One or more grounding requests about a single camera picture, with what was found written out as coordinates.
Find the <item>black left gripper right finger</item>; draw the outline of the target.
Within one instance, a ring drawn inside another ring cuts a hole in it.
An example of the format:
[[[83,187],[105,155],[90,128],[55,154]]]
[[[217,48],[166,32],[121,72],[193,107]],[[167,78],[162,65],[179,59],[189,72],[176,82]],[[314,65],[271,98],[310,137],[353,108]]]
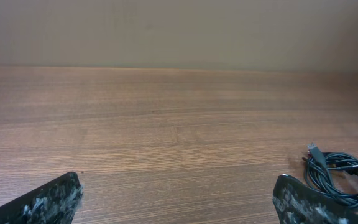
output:
[[[358,224],[358,214],[286,174],[278,176],[273,204],[281,224]]]

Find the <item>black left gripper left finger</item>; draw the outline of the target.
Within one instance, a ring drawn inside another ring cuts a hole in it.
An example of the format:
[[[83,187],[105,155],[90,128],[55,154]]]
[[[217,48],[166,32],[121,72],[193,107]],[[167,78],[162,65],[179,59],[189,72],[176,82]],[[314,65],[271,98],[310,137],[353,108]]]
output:
[[[67,172],[0,206],[0,224],[71,224],[82,198],[77,173]]]

